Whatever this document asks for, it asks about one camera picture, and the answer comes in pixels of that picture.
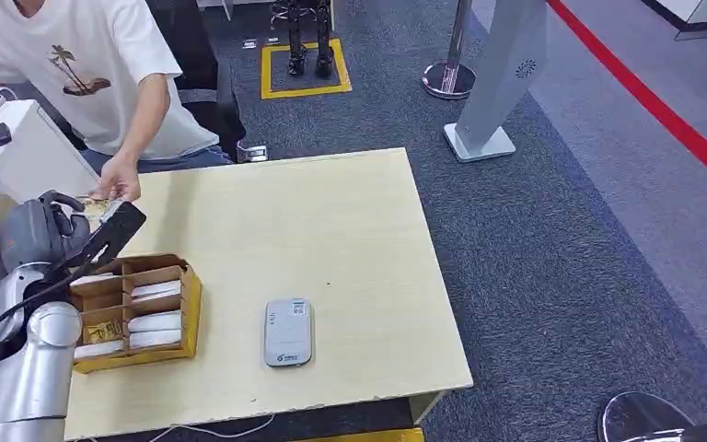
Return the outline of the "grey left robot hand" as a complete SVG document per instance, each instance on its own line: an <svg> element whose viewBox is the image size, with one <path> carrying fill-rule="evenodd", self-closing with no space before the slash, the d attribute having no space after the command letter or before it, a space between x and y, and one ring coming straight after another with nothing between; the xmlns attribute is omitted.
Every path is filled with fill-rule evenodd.
<svg viewBox="0 0 707 442"><path fill-rule="evenodd" d="M86 206L49 190L12 208L0 226L0 281L22 264L57 267L74 260L90 237Z"/></svg>

